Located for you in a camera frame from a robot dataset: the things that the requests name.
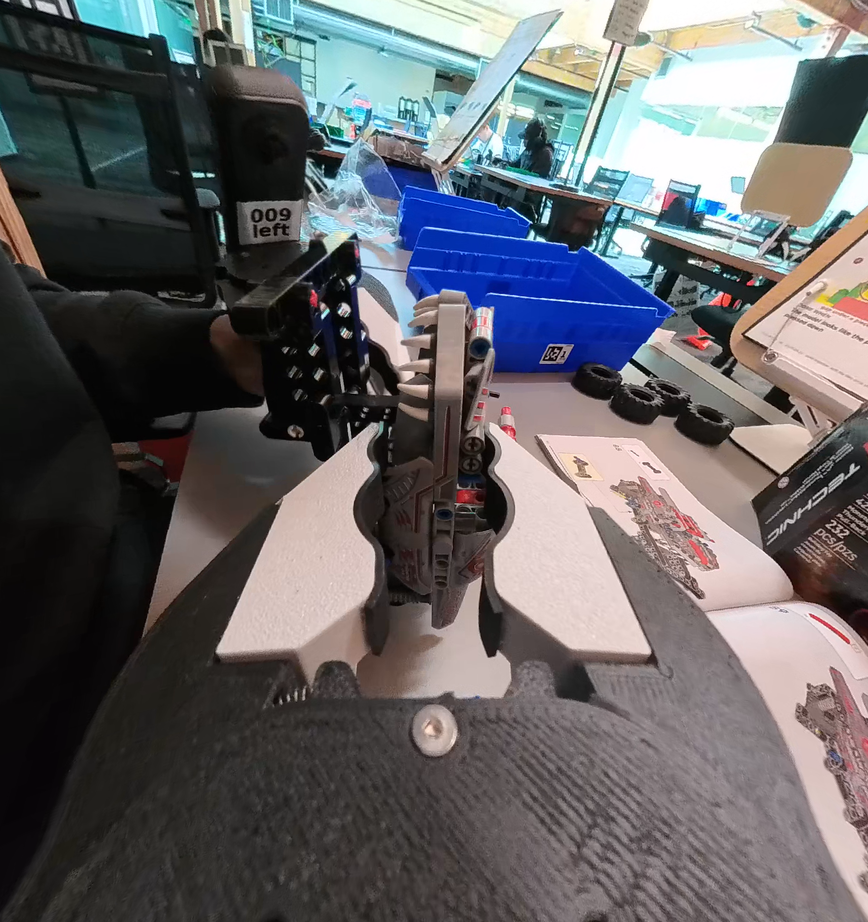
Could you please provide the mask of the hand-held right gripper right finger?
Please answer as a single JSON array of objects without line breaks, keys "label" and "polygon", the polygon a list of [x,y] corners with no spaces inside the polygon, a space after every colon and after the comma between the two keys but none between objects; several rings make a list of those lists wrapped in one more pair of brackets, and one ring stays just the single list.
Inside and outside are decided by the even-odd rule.
[{"label": "hand-held right gripper right finger", "polygon": [[486,426],[486,446],[486,517],[496,531],[478,605],[486,654],[647,663],[650,643],[591,508],[497,425]]}]

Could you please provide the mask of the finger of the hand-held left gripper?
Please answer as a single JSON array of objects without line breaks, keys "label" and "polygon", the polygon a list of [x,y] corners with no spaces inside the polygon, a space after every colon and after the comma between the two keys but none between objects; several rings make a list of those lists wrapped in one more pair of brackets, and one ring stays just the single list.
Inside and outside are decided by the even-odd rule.
[{"label": "finger of the hand-held left gripper", "polygon": [[399,382],[405,383],[409,381],[409,374],[402,366],[409,363],[409,350],[402,343],[405,331],[397,311],[399,303],[386,286],[393,275],[392,272],[363,274],[358,283],[359,313],[370,339],[393,366]]}]

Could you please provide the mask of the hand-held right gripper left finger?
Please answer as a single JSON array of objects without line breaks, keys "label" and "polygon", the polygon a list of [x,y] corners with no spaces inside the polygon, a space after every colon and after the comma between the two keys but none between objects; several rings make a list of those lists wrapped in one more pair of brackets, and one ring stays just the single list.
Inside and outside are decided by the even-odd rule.
[{"label": "hand-held right gripper left finger", "polygon": [[346,444],[280,502],[217,645],[221,662],[359,663],[385,583],[381,426]]}]

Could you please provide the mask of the grey black toy brick model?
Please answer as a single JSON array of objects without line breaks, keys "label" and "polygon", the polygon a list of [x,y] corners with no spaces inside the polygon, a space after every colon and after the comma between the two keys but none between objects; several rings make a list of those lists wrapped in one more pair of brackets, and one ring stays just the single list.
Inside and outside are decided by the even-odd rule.
[{"label": "grey black toy brick model", "polygon": [[270,244],[265,257],[229,259],[243,293],[233,330],[263,361],[262,434],[306,442],[328,460],[365,430],[382,437],[382,515],[371,533],[390,580],[431,605],[436,629],[452,624],[495,530],[486,515],[486,407],[494,312],[460,291],[422,297],[396,366],[372,340],[359,307],[355,234]]}]

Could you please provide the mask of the person's left hand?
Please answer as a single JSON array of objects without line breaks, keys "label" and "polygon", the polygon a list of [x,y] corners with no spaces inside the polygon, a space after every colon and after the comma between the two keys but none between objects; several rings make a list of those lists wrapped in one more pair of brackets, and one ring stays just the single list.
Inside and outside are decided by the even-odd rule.
[{"label": "person's left hand", "polygon": [[222,312],[210,324],[209,342],[225,375],[248,395],[264,398],[263,358],[260,346],[246,340],[232,327],[228,312]]}]

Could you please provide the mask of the clear plastic bag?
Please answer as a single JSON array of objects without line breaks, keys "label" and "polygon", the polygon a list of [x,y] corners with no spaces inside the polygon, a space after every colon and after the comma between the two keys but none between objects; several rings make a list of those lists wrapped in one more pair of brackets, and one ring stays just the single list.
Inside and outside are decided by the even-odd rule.
[{"label": "clear plastic bag", "polygon": [[336,175],[326,178],[308,165],[306,217],[313,235],[356,233],[371,243],[395,243],[402,194],[387,164],[364,140],[353,144]]}]

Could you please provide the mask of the blue storage bin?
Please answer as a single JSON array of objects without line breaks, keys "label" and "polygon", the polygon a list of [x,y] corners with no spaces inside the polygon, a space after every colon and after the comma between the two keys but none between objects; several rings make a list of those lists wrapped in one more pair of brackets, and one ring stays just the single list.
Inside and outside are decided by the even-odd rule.
[{"label": "blue storage bin", "polygon": [[425,228],[406,270],[420,300],[463,292],[494,311],[498,373],[620,371],[673,308],[596,254],[562,243]]},{"label": "blue storage bin", "polygon": [[512,208],[416,186],[405,187],[397,211],[398,237],[407,250],[428,228],[525,239],[531,226]]}]

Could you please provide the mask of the black mesh office chair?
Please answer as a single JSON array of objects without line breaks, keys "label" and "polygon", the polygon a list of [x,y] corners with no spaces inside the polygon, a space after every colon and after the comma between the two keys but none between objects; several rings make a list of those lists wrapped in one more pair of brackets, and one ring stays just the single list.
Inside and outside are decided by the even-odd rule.
[{"label": "black mesh office chair", "polygon": [[147,39],[0,10],[0,169],[45,275],[79,292],[205,297],[203,216],[218,198],[205,166],[176,162],[163,96],[133,94],[25,69],[41,63],[164,76]]}]

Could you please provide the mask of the white instruction booklet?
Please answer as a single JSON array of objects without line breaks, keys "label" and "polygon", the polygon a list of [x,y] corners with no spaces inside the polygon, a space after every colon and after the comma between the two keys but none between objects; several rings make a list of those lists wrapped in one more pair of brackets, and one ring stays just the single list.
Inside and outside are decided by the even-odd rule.
[{"label": "white instruction booklet", "polygon": [[641,440],[538,434],[560,477],[706,611],[784,735],[832,858],[868,919],[868,646],[796,598],[779,564]]}]

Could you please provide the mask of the white standing board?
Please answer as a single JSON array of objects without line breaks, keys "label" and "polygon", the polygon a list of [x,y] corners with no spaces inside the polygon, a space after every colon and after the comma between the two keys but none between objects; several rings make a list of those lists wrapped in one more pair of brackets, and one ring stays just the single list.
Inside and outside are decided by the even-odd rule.
[{"label": "white standing board", "polygon": [[450,120],[428,143],[422,161],[436,177],[449,176],[450,169],[471,144],[504,90],[562,15],[563,10],[554,9],[516,24],[466,92]]}]

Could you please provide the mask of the black toy set box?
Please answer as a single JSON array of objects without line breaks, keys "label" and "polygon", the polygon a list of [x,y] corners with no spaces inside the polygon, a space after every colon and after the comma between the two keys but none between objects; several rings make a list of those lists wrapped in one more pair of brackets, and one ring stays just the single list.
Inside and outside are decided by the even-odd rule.
[{"label": "black toy set box", "polygon": [[868,646],[868,400],[752,501],[763,549],[798,596]]}]

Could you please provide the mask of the person's black clothing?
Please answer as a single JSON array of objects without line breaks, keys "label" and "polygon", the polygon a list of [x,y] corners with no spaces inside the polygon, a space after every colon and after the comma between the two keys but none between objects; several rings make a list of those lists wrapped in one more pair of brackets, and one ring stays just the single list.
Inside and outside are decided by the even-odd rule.
[{"label": "person's black clothing", "polygon": [[113,443],[0,243],[0,915],[151,594],[164,502]]}]

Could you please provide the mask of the grey panel on black stand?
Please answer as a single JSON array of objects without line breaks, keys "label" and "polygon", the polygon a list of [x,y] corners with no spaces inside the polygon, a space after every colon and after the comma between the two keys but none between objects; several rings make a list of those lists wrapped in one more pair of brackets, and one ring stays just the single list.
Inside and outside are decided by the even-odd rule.
[{"label": "grey panel on black stand", "polygon": [[603,29],[603,39],[608,49],[599,76],[591,94],[586,119],[575,148],[571,178],[580,185],[591,148],[597,138],[599,126],[612,96],[627,48],[636,45],[639,27],[649,1],[614,1]]}]

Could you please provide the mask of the white printed instruction sheet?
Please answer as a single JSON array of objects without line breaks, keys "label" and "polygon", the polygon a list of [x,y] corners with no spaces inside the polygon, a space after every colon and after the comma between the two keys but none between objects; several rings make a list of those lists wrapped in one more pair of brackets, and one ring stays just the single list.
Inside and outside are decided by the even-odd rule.
[{"label": "white printed instruction sheet", "polygon": [[868,215],[854,218],[778,283],[763,315],[741,336],[778,361],[868,398]]}]

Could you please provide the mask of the beige standing board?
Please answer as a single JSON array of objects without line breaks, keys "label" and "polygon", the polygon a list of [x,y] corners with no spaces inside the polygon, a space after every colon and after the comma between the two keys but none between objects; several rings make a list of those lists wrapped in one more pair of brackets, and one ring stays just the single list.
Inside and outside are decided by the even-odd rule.
[{"label": "beige standing board", "polygon": [[765,216],[776,223],[758,255],[766,255],[786,228],[818,223],[852,163],[853,153],[847,147],[786,142],[769,145],[741,200],[743,214]]}]

